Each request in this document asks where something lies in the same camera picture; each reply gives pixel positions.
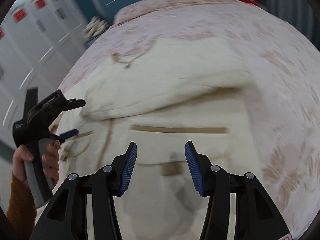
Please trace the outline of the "orange sleeved left forearm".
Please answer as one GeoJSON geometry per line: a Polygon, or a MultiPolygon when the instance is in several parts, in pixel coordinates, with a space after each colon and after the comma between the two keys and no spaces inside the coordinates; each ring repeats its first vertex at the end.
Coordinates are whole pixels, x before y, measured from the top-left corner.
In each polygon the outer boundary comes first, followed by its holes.
{"type": "Polygon", "coordinates": [[[27,185],[12,175],[7,218],[19,239],[29,239],[35,226],[36,207],[27,185]]]}

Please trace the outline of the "person's left hand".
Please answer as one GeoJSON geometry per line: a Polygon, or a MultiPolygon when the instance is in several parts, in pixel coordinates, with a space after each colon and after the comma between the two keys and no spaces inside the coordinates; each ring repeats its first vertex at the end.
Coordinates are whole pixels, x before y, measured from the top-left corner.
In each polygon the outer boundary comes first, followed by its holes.
{"type": "MultiPolygon", "coordinates": [[[[42,162],[47,168],[43,170],[44,174],[49,178],[52,178],[53,185],[55,186],[59,181],[59,148],[60,143],[58,140],[54,141],[53,144],[48,144],[46,151],[47,154],[42,156],[42,162]]],[[[31,162],[34,156],[28,150],[25,145],[21,145],[14,152],[12,158],[12,174],[14,177],[21,181],[27,188],[29,188],[27,176],[25,174],[24,163],[31,162]]]]}

